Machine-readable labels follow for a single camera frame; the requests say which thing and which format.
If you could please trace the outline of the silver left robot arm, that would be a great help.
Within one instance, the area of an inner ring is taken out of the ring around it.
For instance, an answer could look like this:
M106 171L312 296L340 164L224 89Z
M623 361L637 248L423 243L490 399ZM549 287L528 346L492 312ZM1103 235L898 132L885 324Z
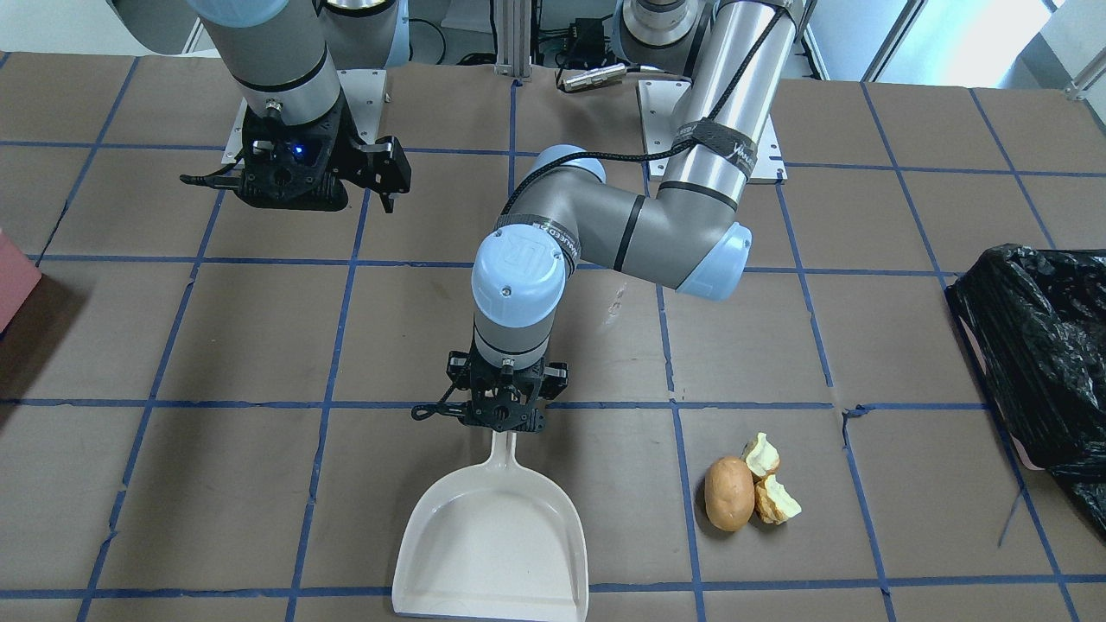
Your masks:
M413 407L416 421L453 417L471 428L541 432L538 405L568 386L568 366L550 362L556 309L576 265L599 265L679 294L723 301L747 267L752 235L735 208L791 43L799 1L714 1L691 84L676 103L671 146L655 197L606 182L601 163L647 154L549 147L510 194L474 255L473 342L448 355L450 392Z

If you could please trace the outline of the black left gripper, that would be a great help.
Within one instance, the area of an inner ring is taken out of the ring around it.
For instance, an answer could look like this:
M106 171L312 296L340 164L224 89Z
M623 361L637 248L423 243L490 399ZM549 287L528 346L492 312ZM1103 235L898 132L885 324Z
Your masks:
M451 385L442 398L413 407L414 419L442 415L469 428L540 433L545 418L538 402L556 400L568 386L568 366L540 357L525 369L497 367L473 349L448 354L447 377Z

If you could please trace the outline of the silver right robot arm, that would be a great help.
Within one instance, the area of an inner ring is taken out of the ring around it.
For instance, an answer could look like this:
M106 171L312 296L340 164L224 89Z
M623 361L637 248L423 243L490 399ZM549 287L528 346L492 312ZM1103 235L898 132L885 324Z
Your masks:
M143 46L185 52L206 35L244 95L238 147L182 184L262 209L338 212L348 184L385 212L410 191L400 141L365 111L382 102L354 80L410 59L406 1L111 1Z

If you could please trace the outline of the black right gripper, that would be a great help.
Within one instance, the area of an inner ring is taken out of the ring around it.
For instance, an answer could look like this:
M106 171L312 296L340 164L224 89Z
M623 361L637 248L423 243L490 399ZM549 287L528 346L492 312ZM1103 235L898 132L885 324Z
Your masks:
M248 108L241 149L208 175L181 175L187 185L233 191L262 209L338 212L347 205L344 182L379 194L385 212L410 191L413 169L400 142L384 136L367 144L347 104L334 104L313 122L286 125L279 111Z

